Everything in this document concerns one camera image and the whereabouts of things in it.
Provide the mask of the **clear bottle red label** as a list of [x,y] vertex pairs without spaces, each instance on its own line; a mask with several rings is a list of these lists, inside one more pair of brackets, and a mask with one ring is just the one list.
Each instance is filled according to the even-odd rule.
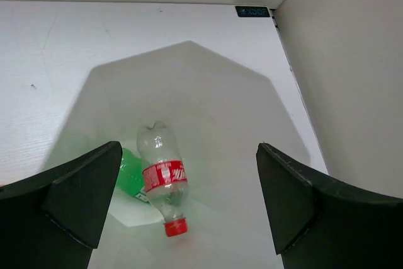
[[137,130],[137,151],[142,160],[142,177],[149,202],[161,213],[167,237],[188,231],[183,205],[188,180],[171,126],[156,121]]

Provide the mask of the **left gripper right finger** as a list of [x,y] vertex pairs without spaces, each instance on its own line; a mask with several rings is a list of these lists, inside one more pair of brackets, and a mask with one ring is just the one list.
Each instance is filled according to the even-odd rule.
[[267,143],[256,153],[285,268],[401,268],[402,200],[310,168]]

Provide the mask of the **green plastic bottle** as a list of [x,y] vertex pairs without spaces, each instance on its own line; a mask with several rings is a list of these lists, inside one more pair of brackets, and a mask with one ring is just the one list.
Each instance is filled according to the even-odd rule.
[[122,149],[122,160],[116,187],[127,195],[143,203],[150,204],[145,193],[144,179],[142,176],[142,160],[126,148]]

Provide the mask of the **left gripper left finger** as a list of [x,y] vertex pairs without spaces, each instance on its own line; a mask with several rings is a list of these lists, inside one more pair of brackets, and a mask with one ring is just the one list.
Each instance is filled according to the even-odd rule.
[[98,248],[122,147],[110,141],[1,187],[1,268],[87,268]]

